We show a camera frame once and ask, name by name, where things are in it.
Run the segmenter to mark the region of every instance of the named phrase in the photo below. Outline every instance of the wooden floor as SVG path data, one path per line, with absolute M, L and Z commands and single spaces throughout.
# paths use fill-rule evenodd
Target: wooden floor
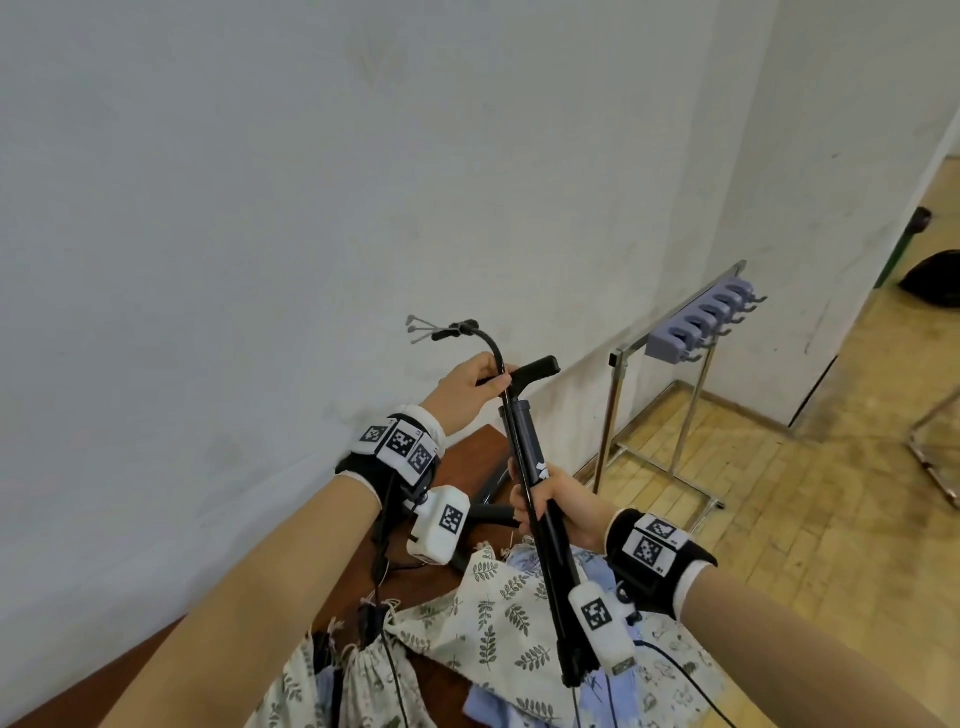
M 945 164 L 924 203 L 937 217 L 893 283 L 928 255 L 960 247 L 960 160 Z M 960 727 L 960 512 L 903 446 L 907 428 L 960 384 L 960 314 L 893 283 L 872 294 L 795 438 L 704 401 L 681 473 L 728 503 L 697 537 L 724 569 Z M 668 461 L 688 396 L 669 395 L 630 446 Z M 948 417 L 937 433 L 956 454 L 960 413 Z M 702 505 L 631 456 L 611 466 L 601 495 L 677 523 Z M 722 706 L 739 728 L 772 725 L 735 686 Z M 710 716 L 705 725 L 723 723 Z

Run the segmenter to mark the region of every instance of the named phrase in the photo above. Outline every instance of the floor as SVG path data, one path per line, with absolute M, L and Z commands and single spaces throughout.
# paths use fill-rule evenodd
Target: floor
M 960 512 L 903 446 L 907 428 L 960 384 L 960 313 L 895 285 L 920 260 L 960 247 L 960 160 L 948 160 L 924 204 L 933 224 L 872 294 L 795 435 L 704 401 L 681 473 L 728 504 L 697 537 L 723 568 L 960 727 Z M 677 390 L 646 413 L 630 447 L 669 461 L 688 397 Z M 956 467 L 960 412 L 934 435 Z M 677 523 L 702 505 L 629 455 L 608 470 L 601 496 Z M 739 728 L 772 725 L 735 686 L 721 705 Z M 705 725 L 723 723 L 710 716 Z

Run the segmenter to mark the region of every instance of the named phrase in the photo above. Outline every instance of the wooden table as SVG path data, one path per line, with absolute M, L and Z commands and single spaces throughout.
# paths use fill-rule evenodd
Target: wooden table
M 455 485 L 469 495 L 477 493 L 486 480 L 505 462 L 507 440 L 489 425 L 451 448 L 437 473 L 437 485 Z M 508 494 L 502 493 L 498 500 Z M 411 524 L 399 527 L 391 540 L 389 555 L 396 562 L 409 562 L 406 537 Z M 472 544 L 489 541 L 497 550 L 511 541 L 511 531 L 501 526 L 478 526 L 469 536 Z M 330 599 L 314 621 L 315 630 L 325 630 L 333 617 L 343 620 L 346 628 L 338 632 L 339 645 L 356 642 L 356 611 L 360 599 L 373 589 L 370 579 L 373 544 L 367 539 L 353 554 Z M 401 609 L 422 604 L 451 592 L 460 584 L 460 574 L 448 567 L 425 567 L 398 571 L 387 577 L 380 588 L 380 597 L 400 599 Z M 113 661 L 82 682 L 61 693 L 13 724 L 14 728 L 96 728 L 136 674 L 163 643 L 176 623 L 153 635 L 146 642 Z M 438 725 L 479 725 L 463 715 L 469 682 L 456 673 L 419 655 L 410 655 L 417 671 L 420 691 L 427 710 Z

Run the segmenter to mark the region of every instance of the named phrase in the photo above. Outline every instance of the black bag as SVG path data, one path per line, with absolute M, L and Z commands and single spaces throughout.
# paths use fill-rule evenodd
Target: black bag
M 900 288 L 921 301 L 960 308 L 960 251 L 931 255 L 903 277 Z

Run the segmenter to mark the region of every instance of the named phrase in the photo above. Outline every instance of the metal frame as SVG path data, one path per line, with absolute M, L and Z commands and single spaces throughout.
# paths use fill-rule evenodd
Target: metal frame
M 937 471 L 937 467 L 933 464 L 930 458 L 927 457 L 924 449 L 917 441 L 917 433 L 920 432 L 920 430 L 926 425 L 928 425 L 934 417 L 939 415 L 958 400 L 960 400 L 960 386 L 954 389 L 945 400 L 934 404 L 929 412 L 923 415 L 912 427 L 910 427 L 910 429 L 907 431 L 906 446 L 910 448 L 910 451 L 913 452 L 913 454 L 920 461 L 921 467 L 929 473 L 930 477 L 933 478 L 933 482 L 936 483 L 937 487 L 943 492 L 949 504 L 960 510 L 960 497 L 957 496 L 956 491 L 949 487 L 943 475 Z
M 600 452 L 597 455 L 597 467 L 593 471 L 592 488 L 594 493 L 597 493 L 600 490 L 600 483 L 603 480 L 603 476 L 607 470 L 607 467 L 620 455 L 628 452 L 646 465 L 650 465 L 659 470 L 661 473 L 665 473 L 671 480 L 676 480 L 677 482 L 682 483 L 688 488 L 692 488 L 697 493 L 707 498 L 707 505 L 705 505 L 700 511 L 693 525 L 689 528 L 690 533 L 694 533 L 703 524 L 704 519 L 711 510 L 714 508 L 722 510 L 727 507 L 722 500 L 711 494 L 710 491 L 701 487 L 698 483 L 686 479 L 677 472 L 677 470 L 680 468 L 680 459 L 684 455 L 686 437 L 690 433 L 690 425 L 693 423 L 693 415 L 697 409 L 697 401 L 700 399 L 700 394 L 703 392 L 704 382 L 707 380 L 707 374 L 710 371 L 710 364 L 713 362 L 713 355 L 716 353 L 715 341 L 708 349 L 707 357 L 704 359 L 704 363 L 700 368 L 700 375 L 697 377 L 697 384 L 693 388 L 693 395 L 690 397 L 690 404 L 686 409 L 684 424 L 680 429 L 680 438 L 677 440 L 677 446 L 673 450 L 673 457 L 670 460 L 669 466 L 663 465 L 662 463 L 659 463 L 634 449 L 628 448 L 626 445 L 615 443 L 613 441 L 613 428 L 616 426 L 616 413 L 620 407 L 620 394 L 623 390 L 623 380 L 627 375 L 627 362 L 630 360 L 630 357 L 647 345 L 647 340 L 650 338 L 650 334 L 656 330 L 660 324 L 676 316 L 678 313 L 680 313 L 680 311 L 707 293 L 710 288 L 719 283 L 721 280 L 730 276 L 739 276 L 746 267 L 747 261 L 740 260 L 729 270 L 717 276 L 714 280 L 705 285 L 693 296 L 688 298 L 672 311 L 664 316 L 661 316 L 654 324 L 648 327 L 633 344 L 625 344 L 621 347 L 618 347 L 616 351 L 610 355 L 610 365 L 613 367 L 613 374 L 610 387 L 610 396 L 607 399 L 607 414 L 604 417 L 603 422 L 603 435 L 600 439 Z M 616 451 L 612 454 L 612 456 L 611 447 L 616 447 Z

